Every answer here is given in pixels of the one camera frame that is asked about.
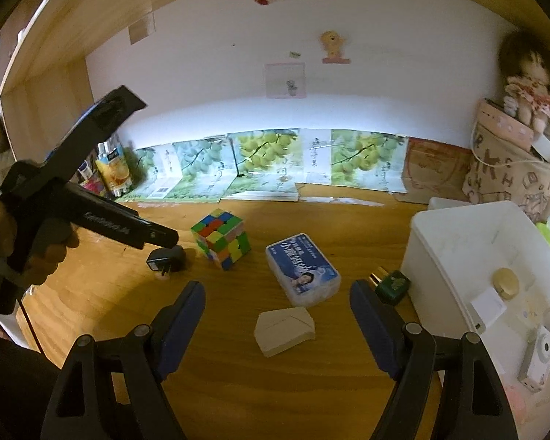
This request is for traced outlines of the person's left hand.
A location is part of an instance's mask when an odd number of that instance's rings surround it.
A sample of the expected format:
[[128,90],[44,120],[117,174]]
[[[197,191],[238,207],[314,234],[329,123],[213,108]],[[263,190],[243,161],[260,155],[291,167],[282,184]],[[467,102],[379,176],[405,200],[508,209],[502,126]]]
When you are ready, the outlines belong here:
[[[14,241],[17,235],[17,224],[0,201],[0,255],[8,258],[14,253]],[[21,272],[21,281],[28,285],[40,285],[56,272],[65,260],[67,251],[78,248],[79,238],[76,231],[70,228],[62,241],[46,244],[43,239],[30,243],[30,250]]]

